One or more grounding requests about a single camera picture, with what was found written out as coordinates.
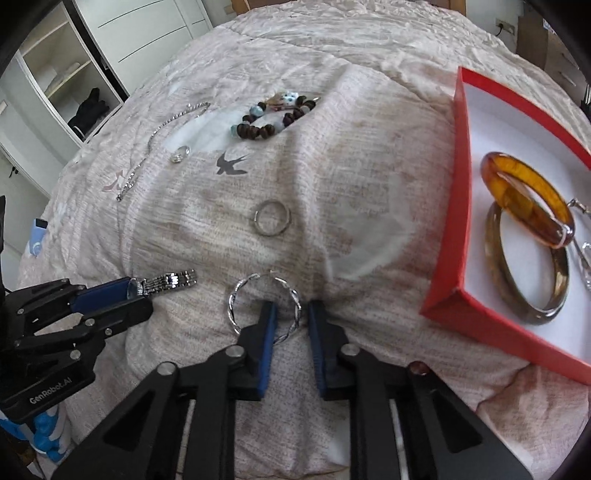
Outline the blue white gloved left hand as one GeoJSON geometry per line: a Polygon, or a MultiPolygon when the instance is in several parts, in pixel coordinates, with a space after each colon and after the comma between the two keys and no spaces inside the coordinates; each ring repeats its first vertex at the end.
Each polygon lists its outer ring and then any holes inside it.
{"type": "Polygon", "coordinates": [[[71,423],[63,404],[51,407],[32,420],[32,426],[19,425],[1,413],[1,427],[19,441],[27,441],[32,448],[58,464],[71,446],[71,423]]]}

